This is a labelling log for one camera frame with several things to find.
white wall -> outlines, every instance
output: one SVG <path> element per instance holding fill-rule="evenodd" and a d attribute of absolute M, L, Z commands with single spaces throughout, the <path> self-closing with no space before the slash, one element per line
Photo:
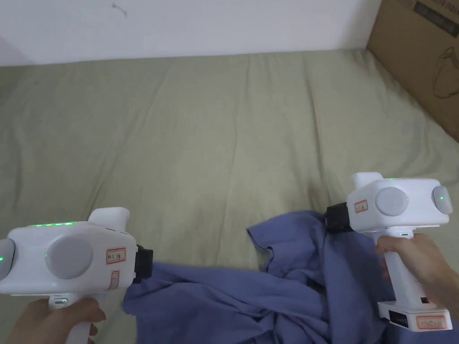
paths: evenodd
<path fill-rule="evenodd" d="M 380 2 L 0 0 L 0 65 L 363 48 Z"/>

device handle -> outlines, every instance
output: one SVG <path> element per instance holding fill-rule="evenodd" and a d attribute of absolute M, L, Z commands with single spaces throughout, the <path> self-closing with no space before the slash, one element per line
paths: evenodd
<path fill-rule="evenodd" d="M 375 243 L 383 235 L 407 239 L 411 239 L 414 236 L 413 228 L 387 229 L 383 232 L 373 233 Z M 432 309 L 436 307 L 435 304 L 427 299 L 421 284 L 408 271 L 398 253 L 387 252 L 384 254 L 384 258 L 391 277 L 397 305 L 410 309 Z"/>
<path fill-rule="evenodd" d="M 75 302 L 87 298 L 92 297 L 97 300 L 99 303 L 99 307 L 101 308 L 104 301 L 106 294 L 92 294 L 92 295 L 79 295 L 79 294 L 60 294 L 60 295 L 52 295 L 48 301 L 48 305 L 50 309 L 55 310 L 63 307 L 70 306 Z M 90 322 L 81 322 L 75 325 L 70 333 L 68 334 L 66 344 L 87 344 L 89 331 L 91 329 Z"/>

cardboard box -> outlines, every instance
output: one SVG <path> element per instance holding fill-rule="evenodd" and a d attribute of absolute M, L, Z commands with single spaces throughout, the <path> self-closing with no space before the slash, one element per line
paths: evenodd
<path fill-rule="evenodd" d="M 367 49 L 459 142 L 459 0 L 383 0 Z"/>

hand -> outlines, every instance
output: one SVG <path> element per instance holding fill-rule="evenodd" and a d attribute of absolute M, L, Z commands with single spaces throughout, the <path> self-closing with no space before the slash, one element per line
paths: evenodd
<path fill-rule="evenodd" d="M 445 291 L 452 288 L 457 274 L 449 267 L 434 241 L 425 234 L 415 234 L 412 239 L 382 236 L 376 252 L 396 252 L 407 269 L 422 284 L 427 298 L 437 305 L 446 306 Z M 384 275 L 389 278 L 386 262 Z"/>
<path fill-rule="evenodd" d="M 51 311 L 47 299 L 31 302 L 19 317 L 6 344 L 65 344 L 70 330 L 81 322 L 100 322 L 105 313 L 95 299 L 83 299 Z M 97 334 L 91 324 L 90 336 Z"/>

gray circular panel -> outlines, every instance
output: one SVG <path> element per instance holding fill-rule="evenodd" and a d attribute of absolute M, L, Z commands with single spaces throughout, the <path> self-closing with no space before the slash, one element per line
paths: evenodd
<path fill-rule="evenodd" d="M 433 189 L 432 195 L 435 205 L 441 213 L 449 215 L 453 212 L 453 204 L 451 203 L 451 198 L 446 187 L 441 185 L 436 186 Z"/>
<path fill-rule="evenodd" d="M 46 253 L 46 265 L 60 279 L 81 276 L 91 265 L 93 249 L 89 242 L 79 236 L 63 237 L 54 242 Z"/>
<path fill-rule="evenodd" d="M 378 210 L 387 216 L 399 216 L 408 206 L 408 197 L 398 188 L 384 188 L 378 192 L 375 199 Z"/>
<path fill-rule="evenodd" d="M 11 271 L 16 245 L 11 239 L 0 240 L 0 281 Z"/>

